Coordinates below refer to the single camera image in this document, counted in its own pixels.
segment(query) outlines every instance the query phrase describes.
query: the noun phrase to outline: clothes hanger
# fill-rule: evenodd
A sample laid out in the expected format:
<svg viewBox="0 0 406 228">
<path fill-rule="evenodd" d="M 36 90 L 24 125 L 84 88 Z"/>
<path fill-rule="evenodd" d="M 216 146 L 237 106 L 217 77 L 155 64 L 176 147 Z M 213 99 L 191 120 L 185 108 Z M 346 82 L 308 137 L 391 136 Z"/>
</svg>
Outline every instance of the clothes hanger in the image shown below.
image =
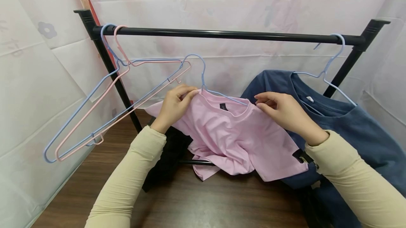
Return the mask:
<svg viewBox="0 0 406 228">
<path fill-rule="evenodd" d="M 178 80 L 178 78 L 183 75 L 187 70 L 189 70 L 191 68 L 191 64 L 189 61 L 185 61 L 185 60 L 177 60 L 177 59 L 145 59 L 145 60 L 133 60 L 130 61 L 128 59 L 128 57 L 126 56 L 125 52 L 123 51 L 123 49 L 120 46 L 120 43 L 117 40 L 117 31 L 121 28 L 121 27 L 125 27 L 125 26 L 118 26 L 115 28 L 115 39 L 117 42 L 117 47 L 120 50 L 120 52 L 123 54 L 123 56 L 125 57 L 125 60 L 127 61 L 127 65 L 133 65 L 133 66 L 139 66 L 142 65 L 143 63 L 173 63 L 173 62 L 180 62 L 181 65 L 178 68 L 178 70 L 174 71 L 174 73 L 172 73 L 168 78 L 166 78 L 166 80 L 164 80 L 163 82 L 161 82 L 161 84 L 157 85 L 154 89 L 152 89 L 152 91 L 150 91 L 149 93 L 147 93 L 144 97 L 142 97 L 140 100 L 138 100 L 136 103 L 134 103 L 132 106 L 130 106 L 129 108 L 127 108 L 126 110 L 122 111 L 120 114 L 118 114 L 115 118 L 111 119 L 109 122 L 107 122 L 106 124 L 104 124 L 102 127 L 100 127 L 99 129 L 97 129 L 96 131 L 94 131 L 93 133 L 91 133 L 88 137 L 86 137 L 85 139 L 83 139 L 81 142 L 77 143 L 75 146 L 73 146 L 72 148 L 70 148 L 69 150 L 67 150 L 65 153 L 59 155 L 59 149 L 62 147 L 62 145 L 66 142 L 66 140 L 70 137 L 70 135 L 75 131 L 75 129 L 77 129 L 77 127 L 83 122 L 83 120 L 89 115 L 89 113 L 93 110 L 93 108 L 100 102 L 100 100 L 105 97 L 105 95 L 107 94 L 107 92 L 111 89 L 111 87 L 114 85 L 115 81 L 113 81 L 113 83 L 110 85 L 110 87 L 106 90 L 106 92 L 104 92 L 104 94 L 102 95 L 102 97 L 99 98 L 99 100 L 95 103 L 95 105 L 93 105 L 93 107 L 86 113 L 86 115 L 78 122 L 78 124 L 69 132 L 69 134 L 64 138 L 64 140 L 62 140 L 62 142 L 58 145 L 58 147 L 55 150 L 55 157 L 56 160 L 58 161 L 63 161 L 66 158 L 68 158 L 69 156 L 71 156 L 72 154 L 74 154 L 76 151 L 80 150 L 81 148 L 83 148 L 84 146 L 89 146 L 89 143 L 91 141 L 93 141 L 93 145 L 99 145 L 104 141 L 103 138 L 103 133 L 106 132 L 108 129 L 110 129 L 110 127 L 112 127 L 113 125 L 117 124 L 119 121 L 121 121 L 124 117 L 128 116 L 128 114 L 130 114 L 132 111 L 136 110 L 139 106 L 141 106 L 142 104 L 144 104 L 147 100 L 149 100 L 150 98 L 152 98 L 154 95 L 156 95 L 158 92 L 160 92 L 162 89 L 164 89 L 166 86 L 168 86 L 169 84 L 173 83 L 174 81 L 177 81 L 177 83 L 180 83 L 181 81 Z M 103 42 L 106 44 L 107 49 L 110 50 L 110 52 L 112 52 L 113 57 L 115 57 L 117 60 L 118 59 L 117 55 L 114 53 L 114 51 L 110 48 L 109 44 L 105 41 L 105 39 L 103 38 L 102 35 L 102 40 Z M 184 71 L 182 71 L 178 76 L 176 76 L 176 78 L 170 80 L 170 78 L 172 76 L 174 76 L 179 70 L 181 70 L 181 68 L 184 65 L 184 62 L 187 62 L 189 64 L 189 67 L 186 68 Z M 129 70 L 126 70 L 123 74 L 121 74 L 120 76 L 123 76 L 125 73 L 127 73 Z M 146 100 L 144 100 L 144 102 L 142 102 L 140 105 L 138 105 L 137 107 L 133 108 L 134 105 L 136 105 L 138 102 L 140 102 L 141 100 L 143 100 L 145 97 L 147 97 L 148 95 L 150 95 L 153 91 L 155 91 L 159 86 L 161 86 L 162 84 L 164 84 L 166 81 L 168 81 L 168 83 L 163 86 L 161 89 L 159 89 L 157 92 L 155 92 L 154 94 L 152 94 L 149 98 L 147 98 Z M 102 128 L 106 127 L 107 125 L 109 125 L 111 122 L 115 121 L 117 118 L 119 118 L 123 113 L 125 113 L 126 111 L 128 111 L 129 109 L 133 108 L 131 111 L 129 111 L 125 116 L 123 116 L 122 118 L 118 119 L 116 122 L 114 122 L 113 124 L 111 124 L 109 127 L 107 127 L 106 129 L 102 130 L 101 132 L 99 132 L 97 135 L 96 134 L 98 131 L 100 131 Z M 85 140 L 87 140 L 89 137 L 91 137 L 90 140 L 88 140 L 86 143 L 82 144 Z M 97 137 L 101 137 L 101 141 L 96 143 L 96 138 Z"/>
<path fill-rule="evenodd" d="M 107 28 L 108 26 L 110 26 L 112 24 L 106 24 L 104 25 L 104 27 L 101 30 L 101 34 L 103 33 L 103 31 L 105 30 L 105 28 Z M 70 118 L 67 120 L 67 122 L 65 122 L 65 124 L 61 127 L 61 129 L 59 129 L 59 131 L 56 133 L 56 135 L 51 139 L 51 141 L 48 143 L 48 145 L 45 147 L 44 151 L 43 151 L 43 158 L 47 163 L 54 163 L 56 162 L 56 159 L 54 160 L 50 160 L 47 156 L 47 151 L 49 150 L 50 146 L 54 143 L 54 141 L 56 140 L 57 137 L 59 137 L 59 135 L 62 133 L 62 131 L 64 131 L 64 129 L 66 129 L 67 125 L 72 121 L 72 119 L 78 114 L 78 112 L 83 108 L 83 106 L 85 105 L 86 102 L 88 102 L 88 100 L 94 95 L 94 93 L 97 91 L 97 89 L 101 86 L 101 84 L 107 79 L 109 78 L 111 75 L 113 75 L 114 73 L 119 72 L 120 70 L 120 64 L 123 66 L 128 66 L 128 64 L 125 64 L 115 53 L 114 51 L 110 48 L 109 44 L 106 42 L 105 38 L 103 35 L 101 35 L 102 41 L 104 42 L 104 44 L 106 44 L 107 49 L 109 51 L 112 52 L 113 57 L 116 60 L 116 65 L 117 65 L 117 69 L 111 73 L 109 73 L 108 75 L 104 76 L 104 78 L 102 78 L 102 80 L 96 85 L 96 87 L 90 92 L 90 94 L 86 97 L 86 99 L 80 104 L 80 106 L 75 110 L 75 112 L 70 116 Z M 179 59 L 168 59 L 168 58 L 150 58 L 150 59 L 140 59 L 140 60 L 133 60 L 131 63 L 134 62 L 158 62 L 158 61 L 167 61 L 167 62 L 182 62 Z M 96 140 L 93 141 L 93 143 L 88 143 L 86 146 L 92 146 L 96 144 Z M 75 147 L 77 147 L 78 145 L 73 146 L 72 148 L 70 148 L 69 150 L 67 150 L 64 154 L 68 153 L 69 151 L 73 150 Z"/>
<path fill-rule="evenodd" d="M 347 95 L 345 95 L 345 93 L 342 92 L 339 87 L 335 86 L 334 84 L 332 84 L 332 83 L 330 83 L 330 82 L 328 82 L 328 81 L 326 80 L 327 70 L 328 70 L 330 64 L 333 62 L 333 60 L 334 60 L 335 58 L 337 58 L 337 57 L 342 53 L 342 51 L 344 50 L 344 47 L 345 47 L 345 39 L 344 39 L 344 37 L 343 37 L 341 34 L 332 33 L 332 34 L 330 34 L 330 35 L 339 37 L 339 38 L 341 39 L 342 45 L 341 45 L 340 51 L 339 51 L 336 55 L 334 55 L 333 57 L 331 57 L 331 58 L 329 59 L 328 63 L 326 64 L 326 67 L 324 68 L 324 70 L 321 71 L 318 76 L 313 75 L 313 74 L 310 74 L 310 73 L 307 73 L 307 72 L 297 72 L 297 71 L 294 71 L 294 73 L 295 73 L 295 74 L 309 75 L 309 76 L 313 76 L 314 78 L 319 78 L 321 75 L 324 74 L 324 76 L 323 76 L 323 81 L 324 81 L 326 84 L 328 84 L 329 86 L 331 86 L 331 87 L 333 87 L 334 89 L 336 89 L 338 92 L 340 92 L 352 105 L 354 105 L 354 106 L 356 107 L 356 106 L 357 106 L 356 103 L 353 102 Z"/>
<path fill-rule="evenodd" d="M 203 60 L 202 57 L 200 57 L 200 55 L 197 55 L 197 54 L 188 54 L 188 55 L 184 58 L 184 60 L 186 60 L 187 57 L 192 56 L 192 55 L 197 56 L 197 57 L 198 57 L 199 59 L 201 59 L 202 62 L 203 62 L 203 72 L 202 72 L 202 74 L 201 74 L 201 78 L 202 78 L 202 87 L 201 87 L 201 89 L 202 89 L 202 90 L 203 90 L 203 87 L 204 87 L 204 89 L 205 89 L 206 91 L 208 91 L 208 92 L 211 92 L 211 93 L 214 93 L 214 94 L 218 94 L 218 95 L 222 95 L 223 97 L 228 98 L 228 99 L 230 99 L 230 100 L 233 100 L 234 102 L 240 103 L 241 105 L 248 106 L 249 100 L 247 100 L 247 103 L 243 103 L 243 102 L 240 102 L 240 101 L 238 101 L 238 100 L 236 100 L 236 99 L 233 99 L 232 97 L 228 97 L 228 96 L 226 96 L 226 95 L 224 95 L 224 94 L 221 94 L 221 93 L 219 93 L 219 92 L 215 92 L 215 91 L 212 91 L 212 90 L 207 89 L 207 86 L 206 86 L 206 84 L 205 84 L 205 82 L 204 82 L 204 71 L 206 70 L 206 62 Z"/>
</svg>

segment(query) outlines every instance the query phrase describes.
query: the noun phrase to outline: pink hanger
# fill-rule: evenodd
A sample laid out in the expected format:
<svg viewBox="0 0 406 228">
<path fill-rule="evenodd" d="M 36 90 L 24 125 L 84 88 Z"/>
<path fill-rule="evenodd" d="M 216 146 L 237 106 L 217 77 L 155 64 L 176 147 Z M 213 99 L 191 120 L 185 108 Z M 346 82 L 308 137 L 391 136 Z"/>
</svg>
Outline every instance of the pink hanger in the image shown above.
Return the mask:
<svg viewBox="0 0 406 228">
<path fill-rule="evenodd" d="M 94 143 L 94 145 L 99 145 L 102 142 L 104 142 L 104 137 L 102 135 L 102 133 L 106 132 L 108 129 L 110 129 L 110 127 L 112 127 L 113 125 L 117 124 L 119 121 L 121 121 L 123 118 L 125 118 L 126 116 L 128 116 L 131 112 L 135 111 L 137 108 L 139 108 L 141 105 L 143 105 L 145 102 L 147 102 L 150 98 L 152 98 L 154 95 L 156 95 L 158 92 L 160 92 L 162 89 L 164 89 L 166 86 L 168 86 L 169 84 L 173 83 L 175 80 L 177 81 L 177 83 L 180 83 L 181 81 L 178 81 L 178 78 L 180 76 L 182 76 L 187 70 L 189 70 L 192 65 L 190 64 L 189 61 L 185 60 L 184 62 L 187 62 L 189 64 L 189 67 L 187 67 L 184 71 L 182 71 L 178 76 L 176 76 L 174 79 L 169 80 L 168 79 L 168 83 L 163 86 L 162 88 L 160 88 L 157 92 L 155 92 L 154 94 L 152 94 L 149 98 L 147 98 L 146 100 L 144 100 L 144 102 L 142 102 L 141 104 L 139 104 L 137 107 L 133 108 L 131 111 L 129 111 L 125 116 L 121 117 L 120 119 L 118 119 L 116 122 L 114 122 L 113 124 L 111 124 L 110 126 L 108 126 L 106 129 L 102 130 L 101 132 L 99 132 L 97 135 L 95 135 L 94 137 L 92 137 L 90 140 L 88 140 L 87 142 L 83 143 L 82 145 L 78 146 L 77 148 L 75 148 L 74 150 L 72 150 L 69 154 L 65 155 L 62 158 L 59 158 L 59 149 L 62 147 L 62 145 L 67 141 L 67 139 L 70 137 L 70 135 L 72 135 L 72 133 L 77 129 L 77 127 L 88 117 L 88 115 L 94 110 L 94 108 L 101 102 L 102 99 L 104 99 L 104 97 L 107 95 L 107 93 L 110 91 L 110 89 L 112 89 L 112 87 L 114 86 L 114 84 L 126 73 L 128 73 L 128 71 L 130 70 L 129 65 L 133 65 L 134 67 L 137 67 L 139 65 L 142 65 L 144 63 L 174 63 L 174 62 L 180 62 L 181 61 L 144 61 L 144 62 L 140 62 L 134 65 L 133 62 L 131 62 L 127 55 L 125 54 L 123 48 L 120 46 L 120 43 L 118 42 L 117 39 L 117 31 L 122 28 L 122 27 L 126 27 L 125 25 L 119 25 L 115 28 L 114 30 L 114 37 L 115 40 L 117 42 L 117 48 L 120 50 L 120 52 L 123 54 L 126 62 L 128 63 L 128 69 L 126 71 L 124 71 L 122 74 L 120 74 L 111 84 L 110 86 L 107 88 L 107 90 L 103 93 L 103 95 L 97 100 L 97 102 L 90 108 L 90 110 L 83 116 L 82 119 L 80 119 L 80 121 L 73 127 L 73 129 L 66 135 L 66 137 L 62 140 L 62 142 L 58 145 L 58 147 L 55 150 L 55 157 L 58 161 L 64 161 L 65 159 L 67 159 L 69 156 L 71 156 L 72 154 L 74 154 L 76 151 L 80 150 L 81 148 L 83 148 L 85 145 L 87 145 L 89 142 L 91 142 L 92 140 L 96 139 L 98 136 L 101 137 L 101 141 L 98 143 Z"/>
</svg>

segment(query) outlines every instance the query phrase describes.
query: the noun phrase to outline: black metal rod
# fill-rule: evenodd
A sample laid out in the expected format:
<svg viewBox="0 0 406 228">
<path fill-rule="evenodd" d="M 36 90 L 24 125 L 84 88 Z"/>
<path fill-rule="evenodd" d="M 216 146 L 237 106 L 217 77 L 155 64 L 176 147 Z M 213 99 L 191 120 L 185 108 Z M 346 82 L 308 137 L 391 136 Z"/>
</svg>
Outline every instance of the black metal rod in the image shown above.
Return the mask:
<svg viewBox="0 0 406 228">
<path fill-rule="evenodd" d="M 216 166 L 212 162 L 205 160 L 179 160 L 178 163 L 187 165 Z"/>
<path fill-rule="evenodd" d="M 102 26 L 93 28 L 94 33 L 100 33 Z M 104 35 L 114 35 L 115 27 L 110 26 L 104 30 Z M 171 36 L 171 37 L 194 37 L 194 38 L 227 38 L 227 39 L 255 39 L 262 41 L 292 41 L 310 43 L 341 44 L 341 39 L 330 35 L 294 34 L 294 33 L 267 33 L 249 31 L 209 31 L 209 30 L 182 30 L 182 29 L 153 29 L 123 27 L 117 31 L 120 35 L 141 36 Z M 350 46 L 358 46 L 365 43 L 361 36 L 343 35 L 345 43 Z"/>
<path fill-rule="evenodd" d="M 104 62 L 104 65 L 106 66 L 107 71 L 109 73 L 112 73 L 113 71 L 116 70 L 116 68 L 114 67 L 113 62 L 110 60 L 109 53 L 107 52 L 107 49 L 103 44 L 102 38 L 100 36 L 100 32 L 99 33 L 93 32 L 93 29 L 96 26 L 96 22 L 93 18 L 92 12 L 89 10 L 77 10 L 74 12 L 79 14 L 80 19 L 82 20 L 83 25 L 85 25 L 86 31 L 89 34 L 91 40 L 93 40 L 93 42 L 97 48 L 97 51 L 99 52 L 101 59 Z M 118 77 L 117 73 L 114 73 L 111 75 L 111 78 L 113 79 L 113 81 L 117 77 Z M 129 108 L 131 106 L 131 102 L 128 98 L 128 95 L 125 91 L 125 88 L 124 88 L 121 80 L 117 81 L 115 83 L 115 87 L 116 87 L 118 94 L 120 95 L 121 100 L 123 101 L 125 107 Z M 142 127 L 141 127 L 141 123 L 138 120 L 138 117 L 136 116 L 135 112 L 131 112 L 129 114 L 129 116 L 131 117 L 131 121 L 133 121 L 133 124 L 134 124 L 136 130 L 138 132 L 140 132 L 142 130 Z"/>
<path fill-rule="evenodd" d="M 374 38 L 382 29 L 382 27 L 387 24 L 390 24 L 390 22 L 378 19 L 372 19 L 368 23 L 365 30 L 361 34 L 361 37 L 364 38 L 365 42 L 352 48 L 351 53 L 348 55 L 347 59 L 337 72 L 336 76 L 334 76 L 334 79 L 331 81 L 332 84 L 334 84 L 335 86 L 339 86 L 342 83 L 344 78 L 350 72 L 351 68 L 360 58 L 361 54 L 367 50 L 367 48 L 372 43 L 372 41 L 374 41 Z M 328 86 L 323 95 L 331 98 L 335 91 L 336 89 L 334 89 L 334 87 Z"/>
</svg>

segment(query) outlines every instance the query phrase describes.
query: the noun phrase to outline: blue t-shirt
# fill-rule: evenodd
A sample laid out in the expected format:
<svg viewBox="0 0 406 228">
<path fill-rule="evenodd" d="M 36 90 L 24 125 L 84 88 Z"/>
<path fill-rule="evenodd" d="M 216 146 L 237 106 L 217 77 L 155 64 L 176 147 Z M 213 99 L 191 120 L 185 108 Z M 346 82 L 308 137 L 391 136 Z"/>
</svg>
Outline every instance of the blue t-shirt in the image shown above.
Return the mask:
<svg viewBox="0 0 406 228">
<path fill-rule="evenodd" d="M 262 71 L 251 81 L 241 97 L 255 103 L 254 95 L 268 91 L 292 95 L 313 121 L 323 129 L 331 129 L 341 135 L 356 148 L 367 164 L 406 196 L 406 154 L 360 106 L 354 107 L 350 103 L 324 97 L 307 86 L 299 75 L 284 70 Z M 297 146 L 304 150 L 304 139 L 295 133 L 288 133 Z M 294 189 L 310 186 L 318 180 L 321 185 L 315 189 L 315 194 L 329 210 L 334 227 L 361 227 L 344 199 L 331 182 L 316 172 L 313 163 L 309 164 L 307 172 L 282 179 Z"/>
</svg>

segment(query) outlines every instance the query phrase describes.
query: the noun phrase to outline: white backdrop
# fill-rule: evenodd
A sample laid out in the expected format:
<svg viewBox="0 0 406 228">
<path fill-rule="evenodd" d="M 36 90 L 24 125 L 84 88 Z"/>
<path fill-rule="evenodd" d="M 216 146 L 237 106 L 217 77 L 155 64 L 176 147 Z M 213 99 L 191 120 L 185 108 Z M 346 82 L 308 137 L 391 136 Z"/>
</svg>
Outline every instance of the white backdrop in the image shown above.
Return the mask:
<svg viewBox="0 0 406 228">
<path fill-rule="evenodd" d="M 91 0 L 104 23 L 131 27 L 239 30 L 309 34 L 360 35 L 385 0 Z M 227 95 L 240 95 L 249 81 L 264 69 L 287 69 L 318 73 L 337 45 L 235 39 L 120 36 L 131 58 L 184 57 L 195 53 L 205 58 L 208 88 Z M 350 47 L 333 63 L 329 76 L 338 70 Z M 200 86 L 202 64 L 183 79 Z M 165 78 L 166 65 L 144 66 L 124 78 L 130 98 L 136 100 Z M 307 79 L 323 91 L 322 81 Z M 156 102 L 163 97 L 162 92 Z"/>
<path fill-rule="evenodd" d="M 22 228 L 30 226 L 88 154 L 90 148 L 53 164 L 42 158 L 45 146 L 88 94 L 90 84 L 81 81 L 95 85 L 106 70 L 73 13 L 81 8 L 79 0 L 0 0 L 0 8 L 0 227 Z M 122 109 L 112 92 L 66 145 Z"/>
<path fill-rule="evenodd" d="M 388 19 L 342 89 L 365 107 L 406 148 L 403 71 L 406 0 L 91 0 L 104 23 L 131 27 L 183 28 L 359 35 L 374 17 Z M 21 228 L 40 213 L 87 152 L 64 163 L 47 164 L 42 150 L 86 94 L 106 74 L 93 43 L 72 10 L 79 0 L 0 0 L 1 135 L 0 227 Z M 196 53 L 206 60 L 206 84 L 239 96 L 264 69 L 318 73 L 339 46 L 270 41 L 120 36 L 131 58 L 179 57 Z M 330 79 L 351 51 L 336 59 Z M 184 76 L 200 86 L 201 62 L 192 60 Z M 142 65 L 125 77 L 137 100 L 163 81 L 174 66 Z M 304 79 L 323 92 L 319 80 Z M 161 93 L 156 102 L 163 97 Z M 100 92 L 91 100 L 97 99 Z M 123 109 L 112 94 L 68 144 Z"/>
</svg>

